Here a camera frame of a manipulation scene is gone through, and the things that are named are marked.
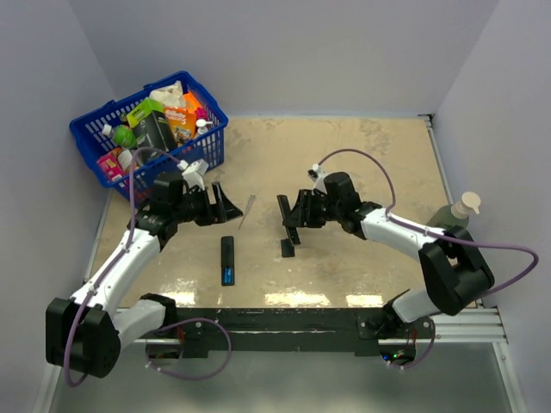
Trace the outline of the black battery cover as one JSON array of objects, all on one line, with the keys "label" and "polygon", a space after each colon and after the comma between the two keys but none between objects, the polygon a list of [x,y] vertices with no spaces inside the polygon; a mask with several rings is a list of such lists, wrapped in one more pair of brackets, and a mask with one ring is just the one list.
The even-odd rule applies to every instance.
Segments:
[{"label": "black battery cover", "polygon": [[295,249],[292,241],[288,238],[281,240],[281,254],[282,258],[295,257]]}]

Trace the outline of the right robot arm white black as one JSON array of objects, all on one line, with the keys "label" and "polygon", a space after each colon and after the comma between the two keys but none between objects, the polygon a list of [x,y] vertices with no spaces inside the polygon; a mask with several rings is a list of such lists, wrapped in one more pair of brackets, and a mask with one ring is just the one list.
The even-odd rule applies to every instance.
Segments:
[{"label": "right robot arm white black", "polygon": [[282,223],[293,240],[299,228],[337,222],[345,232],[382,243],[420,264],[424,289],[406,291],[383,308],[388,335],[404,337],[422,317],[454,316],[493,287],[492,271],[466,229],[423,229],[409,220],[394,222],[382,205],[361,200],[347,173],[309,174],[314,186],[300,190],[294,205],[283,195],[278,198]]}]

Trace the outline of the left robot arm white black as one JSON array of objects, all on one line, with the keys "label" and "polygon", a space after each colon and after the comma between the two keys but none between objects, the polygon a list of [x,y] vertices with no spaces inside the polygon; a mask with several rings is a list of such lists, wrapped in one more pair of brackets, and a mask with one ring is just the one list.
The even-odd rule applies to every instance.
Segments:
[{"label": "left robot arm white black", "polygon": [[108,260],[70,298],[56,298],[48,305],[47,363],[66,374],[103,378],[135,340],[148,333],[172,336],[178,327],[174,299],[148,293],[125,311],[119,310],[121,300],[180,224],[217,225],[242,215],[218,182],[205,188],[198,173],[158,175]]}]

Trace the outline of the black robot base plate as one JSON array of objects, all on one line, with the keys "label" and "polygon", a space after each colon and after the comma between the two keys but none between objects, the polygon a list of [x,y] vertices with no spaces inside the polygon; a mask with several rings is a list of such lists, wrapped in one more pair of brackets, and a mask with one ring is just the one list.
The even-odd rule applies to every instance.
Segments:
[{"label": "black robot base plate", "polygon": [[378,356],[381,347],[397,347],[414,332],[418,340],[430,339],[434,323],[422,317],[412,324],[385,324],[381,308],[184,308],[172,312],[170,321],[187,321],[178,329],[149,332],[148,341],[182,344],[187,358],[205,358],[211,351],[348,353]]}]

